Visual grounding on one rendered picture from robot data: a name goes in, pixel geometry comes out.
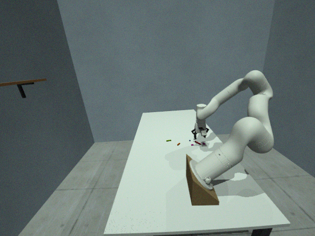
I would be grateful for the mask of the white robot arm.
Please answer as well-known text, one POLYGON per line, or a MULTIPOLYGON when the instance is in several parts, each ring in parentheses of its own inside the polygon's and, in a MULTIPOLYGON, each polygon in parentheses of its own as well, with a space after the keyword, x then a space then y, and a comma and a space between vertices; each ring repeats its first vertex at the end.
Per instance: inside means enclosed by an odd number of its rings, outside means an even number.
POLYGON ((208 105, 196 105, 196 122, 205 123, 218 107, 250 88, 253 95, 248 102, 248 117, 237 121, 228 140, 200 162, 189 162, 198 181, 208 190, 213 189, 212 180, 225 173, 243 160, 245 147, 256 153, 267 153, 274 146, 274 137, 268 115, 268 102, 273 91, 262 72, 253 70, 238 79, 215 97, 208 105), (243 81, 242 81, 243 80, 243 81))

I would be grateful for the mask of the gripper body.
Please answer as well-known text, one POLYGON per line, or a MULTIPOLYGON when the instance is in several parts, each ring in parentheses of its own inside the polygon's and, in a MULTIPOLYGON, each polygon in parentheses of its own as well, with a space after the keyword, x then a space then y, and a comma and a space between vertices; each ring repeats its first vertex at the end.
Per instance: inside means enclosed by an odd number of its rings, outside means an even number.
POLYGON ((200 133, 201 130, 199 129, 199 127, 202 127, 204 130, 206 130, 206 123, 195 122, 194 128, 195 128, 196 133, 200 133))

